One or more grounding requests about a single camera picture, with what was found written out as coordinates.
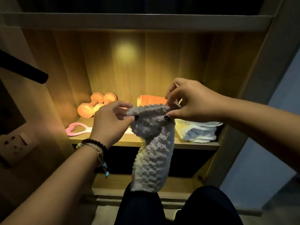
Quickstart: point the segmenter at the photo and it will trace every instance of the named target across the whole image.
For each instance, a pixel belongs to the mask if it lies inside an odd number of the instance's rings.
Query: dumbbell
[[[100,107],[102,107],[102,106],[104,106],[104,105],[106,105],[106,104],[108,104],[108,103],[110,103],[110,102],[116,101],[116,100],[118,100],[118,97],[117,97],[114,93],[112,93],[112,92],[107,92],[107,93],[104,95],[104,97],[103,97],[104,103],[102,103],[102,104],[101,104],[101,103],[100,103],[100,104],[96,104],[95,107],[93,108],[93,115],[95,115],[95,112],[96,112],[97,110],[99,110]]]
[[[100,92],[95,92],[91,95],[91,102],[90,103],[82,103],[80,106],[77,108],[78,114],[83,117],[83,118],[91,118],[93,114],[93,108],[96,106],[98,103],[101,104],[103,103],[103,97],[104,95]]]

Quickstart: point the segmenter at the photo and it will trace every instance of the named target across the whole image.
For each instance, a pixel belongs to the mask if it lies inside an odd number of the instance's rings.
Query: leg
[[[176,214],[174,223],[243,224],[229,198],[214,186],[196,189]]]
[[[115,225],[165,223],[165,214],[158,193],[130,191],[127,186],[119,207]]]

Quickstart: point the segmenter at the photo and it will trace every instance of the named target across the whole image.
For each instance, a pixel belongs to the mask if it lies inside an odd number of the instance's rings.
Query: black rod
[[[46,83],[48,74],[34,68],[33,66],[21,61],[14,56],[0,50],[0,67],[24,76],[40,84]]]

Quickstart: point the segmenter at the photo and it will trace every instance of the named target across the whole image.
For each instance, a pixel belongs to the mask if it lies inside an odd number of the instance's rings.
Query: electrical outlet
[[[30,125],[25,123],[11,133],[0,136],[0,155],[13,166],[37,145],[35,134]]]

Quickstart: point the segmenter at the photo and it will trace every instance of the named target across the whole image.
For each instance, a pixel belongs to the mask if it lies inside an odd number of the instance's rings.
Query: white wall
[[[300,50],[268,105],[300,115]],[[235,206],[261,209],[295,174],[248,138],[220,189]]]

